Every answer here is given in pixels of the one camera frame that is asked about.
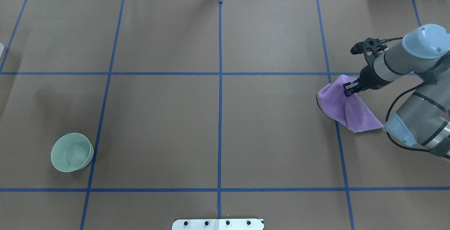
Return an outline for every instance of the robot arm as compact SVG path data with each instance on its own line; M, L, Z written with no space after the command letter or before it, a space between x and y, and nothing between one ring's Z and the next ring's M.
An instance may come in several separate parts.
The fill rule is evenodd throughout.
M387 121L385 129L409 147L419 143L436 156L450 156L450 124L442 117L450 108L450 34L429 24L387 49L390 40L367 39L352 48L352 54L364 54L368 65L357 80L343 85L345 95L380 89L413 71L424 83Z

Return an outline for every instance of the metal bracket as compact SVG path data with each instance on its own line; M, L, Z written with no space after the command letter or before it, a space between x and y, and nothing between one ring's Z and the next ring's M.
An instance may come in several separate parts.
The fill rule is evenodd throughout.
M450 51L444 56L439 58L436 62L436 66L425 72L417 74L426 83L436 83L437 76L447 71L450 68Z
M444 138L434 148L430 150L430 153L437 157L444 157L450 152L450 139Z
M172 230L264 230L263 219L175 220Z

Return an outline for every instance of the table surface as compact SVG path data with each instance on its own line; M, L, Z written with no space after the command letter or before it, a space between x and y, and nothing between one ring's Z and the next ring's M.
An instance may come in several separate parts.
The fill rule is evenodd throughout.
M448 229L449 163L316 104L365 65L354 43L450 28L450 0L379 1L1 0L1 228ZM383 120L419 83L359 96ZM69 132L95 155L62 173Z

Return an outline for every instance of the metal clamp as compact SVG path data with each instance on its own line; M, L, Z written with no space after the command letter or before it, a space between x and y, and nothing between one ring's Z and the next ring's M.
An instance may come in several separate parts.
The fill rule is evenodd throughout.
M450 152L450 139L444 138L434 148L430 150L430 153L437 157L443 157Z
M447 71L450 68L450 51L448 51L445 55L443 55L436 62L436 66L425 72L417 74L424 82L426 83L436 83L437 76L441 73Z

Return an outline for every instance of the black cable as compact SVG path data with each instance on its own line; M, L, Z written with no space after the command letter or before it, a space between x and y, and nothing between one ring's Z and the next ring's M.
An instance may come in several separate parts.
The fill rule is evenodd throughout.
M382 44L385 44L385 43L387 43L387 42L389 42L389 41L400 40L400 39L403 39L403 37L400 37L400 38L393 38L393 39L383 39L383 40L381 40L380 42L381 42Z
M399 96L397 96L397 98L392 102L391 106L390 106L389 109L387 110L386 121L385 121L385 122L387 122L387 120L389 119L389 116L391 115L392 108L394 108L394 105L397 103L397 101L398 101L400 98L402 98L402 96L404 96L405 94L407 94L407 93L409 93L409 92L411 92L411 91L414 91L414 90L416 90L416 89L418 89L418 88L424 86L425 84L426 84L425 82L422 82L421 84L419 84L419 85L417 85L417 86L415 86L415 87L413 87L413 88L411 88L411 89L408 89L407 91L405 91L405 92L401 93ZM390 140L392 143L394 143L394 145L396 145L396 146L399 147L399 148L403 148L403 149L410 150L410 151L419 151L419 152L426 152L426 153L429 153L429 152L430 152L430 150L427 150L427 149L421 149L421 148L409 148L409 147L402 146L402 145L400 145L399 143L395 142L394 139L392 139L392 137L391 137L391 135L389 134L389 132L386 132L386 134L387 134L387 137L389 138L389 140ZM450 159L450 156L444 155L444 158Z

